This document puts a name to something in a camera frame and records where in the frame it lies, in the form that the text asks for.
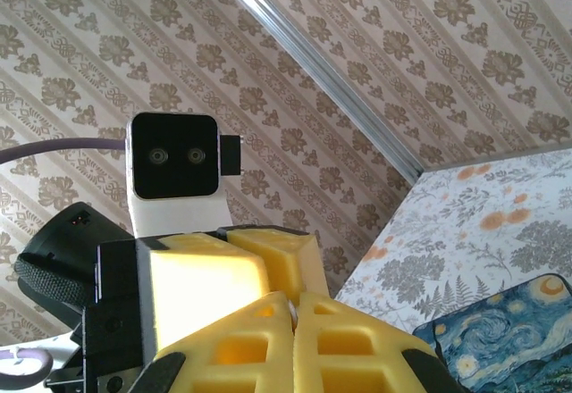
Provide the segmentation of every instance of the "beige patterned wallpaper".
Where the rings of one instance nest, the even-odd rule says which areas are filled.
[[[143,110],[208,113],[246,137],[227,181],[235,222],[318,234],[332,291],[408,191],[405,180],[237,0],[0,0],[0,147],[124,138]],[[18,290],[13,262],[54,214],[86,201],[129,228],[121,153],[38,155],[0,168],[0,344],[63,326]]]
[[[427,167],[570,140],[572,0],[273,0]]]

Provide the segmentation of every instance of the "damask pattern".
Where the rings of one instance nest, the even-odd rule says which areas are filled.
[[[428,167],[570,140],[569,0],[273,1]]]
[[[337,298],[401,329],[541,274],[572,280],[572,149],[421,176]]]
[[[237,0],[0,4],[0,149],[125,138],[129,118],[146,110],[212,114],[246,143],[243,176],[227,180],[233,220],[316,234],[332,294],[409,190]],[[301,0],[290,6],[304,9]],[[118,151],[73,150],[2,167],[0,285],[15,298],[8,313],[0,303],[0,344],[29,338],[16,325],[34,339],[62,331],[21,295],[15,257],[76,201],[129,229],[123,164]]]

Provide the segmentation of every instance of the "black foam grip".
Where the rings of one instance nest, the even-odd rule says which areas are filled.
[[[38,293],[58,302],[84,307],[95,298],[94,283],[66,272],[58,263],[32,253],[20,253],[14,270]]]
[[[170,353],[149,364],[128,393],[168,393],[185,363],[183,353]]]

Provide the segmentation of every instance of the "floral wallpaper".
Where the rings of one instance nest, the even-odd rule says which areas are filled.
[[[337,298],[401,329],[545,273],[572,281],[572,149],[428,172]]]
[[[572,0],[272,0],[426,167],[570,140]]]
[[[208,113],[245,137],[227,180],[237,223],[315,233],[333,294],[408,184],[237,0],[0,0],[0,148],[124,138],[137,112]],[[13,263],[65,206],[130,228],[124,156],[73,150],[0,169],[0,345],[63,326],[27,300]]]

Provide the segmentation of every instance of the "gray cable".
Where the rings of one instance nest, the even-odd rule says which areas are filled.
[[[69,149],[107,149],[125,150],[125,140],[110,138],[56,138],[36,141],[0,151],[0,165],[9,163],[24,156],[38,155],[55,150]]]
[[[47,378],[54,366],[54,358],[42,348],[20,348],[16,351],[0,351],[0,360],[5,359],[35,359],[41,363],[40,368],[25,375],[12,375],[0,372],[0,390],[24,390],[39,384]]]

